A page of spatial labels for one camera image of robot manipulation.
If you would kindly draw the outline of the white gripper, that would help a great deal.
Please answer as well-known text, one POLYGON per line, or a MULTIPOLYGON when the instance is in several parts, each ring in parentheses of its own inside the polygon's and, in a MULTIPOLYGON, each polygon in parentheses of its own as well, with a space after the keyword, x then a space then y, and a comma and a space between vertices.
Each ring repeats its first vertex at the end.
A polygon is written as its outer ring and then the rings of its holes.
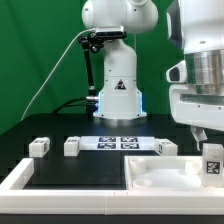
POLYGON ((191 126, 198 151, 207 141, 203 128, 224 131, 224 95, 197 94, 194 86, 173 84, 169 99, 173 119, 191 126))

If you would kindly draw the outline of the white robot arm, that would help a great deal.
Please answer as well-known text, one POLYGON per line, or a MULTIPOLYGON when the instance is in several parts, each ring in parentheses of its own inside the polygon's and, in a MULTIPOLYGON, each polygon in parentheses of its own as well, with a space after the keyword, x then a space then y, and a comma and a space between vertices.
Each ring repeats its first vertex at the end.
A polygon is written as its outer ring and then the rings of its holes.
MULTIPOLYGON (((224 131, 224 0, 173 0, 166 18, 168 39, 184 52, 166 72, 171 114, 202 142, 205 129, 224 131)), ((137 55, 124 38, 153 30, 157 7, 152 0, 87 0, 82 21, 89 30, 83 48, 105 50, 104 87, 93 117, 113 126, 145 118, 137 55)))

